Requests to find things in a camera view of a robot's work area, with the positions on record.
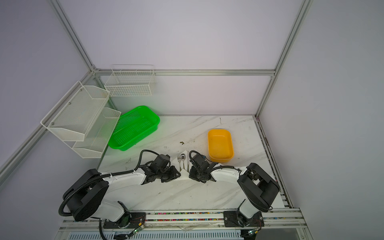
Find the white paper napkin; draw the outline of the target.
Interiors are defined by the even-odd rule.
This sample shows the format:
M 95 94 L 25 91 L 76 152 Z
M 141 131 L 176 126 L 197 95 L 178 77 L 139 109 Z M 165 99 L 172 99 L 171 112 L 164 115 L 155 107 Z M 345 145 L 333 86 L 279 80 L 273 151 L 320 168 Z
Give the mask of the white paper napkin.
M 175 166 L 177 171 L 180 173 L 180 177 L 175 179 L 175 181 L 187 181 L 190 180 L 190 158 L 189 151 L 183 151 L 182 153 L 171 156 L 171 165 Z

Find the silver spoon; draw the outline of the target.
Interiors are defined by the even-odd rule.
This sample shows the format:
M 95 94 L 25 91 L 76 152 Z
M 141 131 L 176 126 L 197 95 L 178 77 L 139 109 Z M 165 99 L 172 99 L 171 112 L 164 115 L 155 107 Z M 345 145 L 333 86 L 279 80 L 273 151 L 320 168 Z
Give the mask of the silver spoon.
M 185 154 L 185 153 L 182 153 L 182 154 L 181 154 L 181 159 L 182 159 L 182 170 L 185 169 L 185 167 L 186 167 L 186 158 L 187 158 L 186 154 Z

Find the silver fork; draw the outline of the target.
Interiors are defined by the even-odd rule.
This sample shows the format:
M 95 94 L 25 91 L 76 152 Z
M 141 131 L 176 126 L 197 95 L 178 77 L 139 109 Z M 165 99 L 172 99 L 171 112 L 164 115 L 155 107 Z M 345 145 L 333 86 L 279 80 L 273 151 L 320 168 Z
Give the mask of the silver fork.
M 181 155 L 178 155 L 177 156 L 177 160 L 178 160 L 178 166 L 179 166 L 179 172 L 182 170 L 182 159 L 181 159 Z

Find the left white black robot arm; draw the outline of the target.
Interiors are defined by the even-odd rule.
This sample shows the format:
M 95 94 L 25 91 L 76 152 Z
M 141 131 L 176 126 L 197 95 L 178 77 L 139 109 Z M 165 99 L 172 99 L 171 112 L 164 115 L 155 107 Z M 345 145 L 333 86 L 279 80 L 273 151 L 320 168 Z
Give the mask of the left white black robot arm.
M 126 186 L 140 186 L 159 179 L 168 183 L 179 177 L 181 173 L 171 164 L 169 155 L 154 153 L 156 158 L 142 164 L 139 155 L 137 165 L 133 170 L 100 173 L 96 169 L 86 171 L 63 195 L 63 202 L 58 213 L 62 217 L 73 217 L 76 222 L 88 218 L 99 221 L 99 233 L 102 239 L 105 235 L 102 222 L 111 222 L 115 227 L 125 229 L 133 227 L 128 238 L 135 235 L 144 227 L 145 214 L 133 215 L 121 201 L 113 202 L 106 199 L 108 189 L 125 184 Z

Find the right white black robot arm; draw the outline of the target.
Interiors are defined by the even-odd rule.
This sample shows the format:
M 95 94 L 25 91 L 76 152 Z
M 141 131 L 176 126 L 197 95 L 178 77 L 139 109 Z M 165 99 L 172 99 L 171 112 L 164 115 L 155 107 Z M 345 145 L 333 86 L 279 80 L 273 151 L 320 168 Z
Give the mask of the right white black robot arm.
M 258 164 L 247 167 L 234 167 L 210 162 L 197 151 L 189 152 L 192 167 L 189 178 L 201 183 L 237 183 L 246 198 L 235 211 L 224 211 L 225 227 L 242 228 L 241 238 L 255 240 L 258 232 L 265 226 L 262 213 L 272 210 L 272 203 L 280 193 L 280 187 Z

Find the yellow plastic tray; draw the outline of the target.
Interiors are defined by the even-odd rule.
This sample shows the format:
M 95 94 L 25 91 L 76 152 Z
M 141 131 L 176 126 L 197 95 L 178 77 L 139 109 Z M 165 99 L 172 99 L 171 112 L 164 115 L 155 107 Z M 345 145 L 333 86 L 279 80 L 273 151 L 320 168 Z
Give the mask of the yellow plastic tray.
M 208 149 L 211 161 L 228 163 L 235 155 L 231 133 L 225 129 L 210 130 Z

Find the green plastic basket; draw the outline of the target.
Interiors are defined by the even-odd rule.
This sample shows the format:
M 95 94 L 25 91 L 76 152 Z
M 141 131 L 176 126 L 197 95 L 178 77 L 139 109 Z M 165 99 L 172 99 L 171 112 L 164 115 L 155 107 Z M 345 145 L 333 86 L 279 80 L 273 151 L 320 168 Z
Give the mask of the green plastic basket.
M 136 107 L 120 116 L 108 145 L 126 151 L 155 132 L 159 123 L 160 117 L 149 107 Z

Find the lower white mesh shelf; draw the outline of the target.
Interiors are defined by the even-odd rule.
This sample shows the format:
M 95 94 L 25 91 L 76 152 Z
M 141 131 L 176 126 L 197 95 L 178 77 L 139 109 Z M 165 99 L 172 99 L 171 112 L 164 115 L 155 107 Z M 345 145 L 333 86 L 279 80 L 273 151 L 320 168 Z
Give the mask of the lower white mesh shelf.
M 120 115 L 120 111 L 103 108 L 85 140 L 74 142 L 73 145 L 66 142 L 66 145 L 83 159 L 101 158 L 119 121 Z

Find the white mesh shelf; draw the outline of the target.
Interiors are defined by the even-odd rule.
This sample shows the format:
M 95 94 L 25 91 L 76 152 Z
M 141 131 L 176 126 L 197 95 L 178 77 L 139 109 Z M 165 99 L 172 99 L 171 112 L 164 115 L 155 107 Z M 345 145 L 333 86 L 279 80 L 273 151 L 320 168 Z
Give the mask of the white mesh shelf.
M 73 145 L 66 142 L 66 145 L 83 159 L 101 158 L 119 121 L 120 115 L 120 111 L 103 108 L 85 140 L 74 142 Z
M 110 92 L 76 82 L 41 120 L 63 142 L 83 142 L 110 98 Z

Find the upper white mesh shelf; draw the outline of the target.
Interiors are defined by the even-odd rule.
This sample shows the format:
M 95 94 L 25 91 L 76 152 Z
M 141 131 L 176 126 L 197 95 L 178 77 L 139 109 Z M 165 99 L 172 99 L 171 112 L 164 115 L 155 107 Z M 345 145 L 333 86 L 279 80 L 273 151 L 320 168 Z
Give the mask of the upper white mesh shelf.
M 41 120 L 63 142 L 83 142 L 110 98 L 110 92 L 76 82 Z

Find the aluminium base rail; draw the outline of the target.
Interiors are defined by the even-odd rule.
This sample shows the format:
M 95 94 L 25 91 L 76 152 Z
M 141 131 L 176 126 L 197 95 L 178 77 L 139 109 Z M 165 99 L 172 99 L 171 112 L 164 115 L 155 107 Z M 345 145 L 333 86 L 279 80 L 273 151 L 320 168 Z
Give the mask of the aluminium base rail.
M 132 212 L 127 228 L 96 219 L 75 222 L 65 218 L 57 240 L 311 240 L 299 209 L 258 213 L 241 227 L 236 213 L 224 210 Z

